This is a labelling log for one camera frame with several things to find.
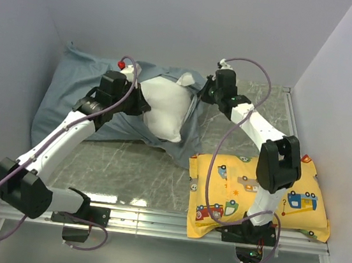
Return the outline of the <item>white pillow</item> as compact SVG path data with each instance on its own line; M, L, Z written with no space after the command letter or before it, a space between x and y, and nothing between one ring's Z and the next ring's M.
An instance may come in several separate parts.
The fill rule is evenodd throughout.
M192 94L187 89L194 83L191 73L184 73L176 82L157 76L141 82L141 91L150 111L143 122L155 137L178 143L180 130L189 112Z

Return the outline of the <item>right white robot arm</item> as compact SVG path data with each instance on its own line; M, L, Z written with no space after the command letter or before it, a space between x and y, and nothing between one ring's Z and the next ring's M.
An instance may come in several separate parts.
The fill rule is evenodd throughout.
M286 191L301 178L300 143L296 136L286 136L267 122L246 96L238 93L236 72L220 64L199 92L202 101L217 105L234 126L250 137L260 154L256 165L256 179L260 185L253 205L243 220L231 225L241 227L243 240L255 243L272 222L274 213Z

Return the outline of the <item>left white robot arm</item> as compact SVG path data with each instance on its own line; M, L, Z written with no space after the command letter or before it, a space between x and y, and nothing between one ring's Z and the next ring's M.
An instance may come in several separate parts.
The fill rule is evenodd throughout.
M54 169L83 140L113 119L117 113L142 115L150 111L134 75L128 81L121 72L107 71L72 107L64 120L34 148L16 160L0 162L0 199L31 219L44 212L66 213L76 224L90 215L91 200L74 189L46 186Z

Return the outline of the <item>blue striped pillowcase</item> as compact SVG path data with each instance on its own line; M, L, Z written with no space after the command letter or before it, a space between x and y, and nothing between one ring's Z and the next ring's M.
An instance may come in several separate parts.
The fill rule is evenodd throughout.
M202 114L203 103L196 94L205 85L205 79L201 74L190 69L159 67L144 61L137 61L137 63L142 69L139 75L136 70L134 73L139 84L157 76L164 76L176 82L184 73L192 74L194 83L187 87L192 94L192 102L180 130L180 142L172 143L155 137L144 124L143 114L130 116L120 112L90 136L90 140L143 141L146 145L164 149L176 164L187 168L189 158L202 152L198 118ZM78 100L99 85L101 77L107 71L118 71L118 69L117 60L102 59L83 53L71 45L68 46L34 116L31 127L32 145L36 146L53 132Z

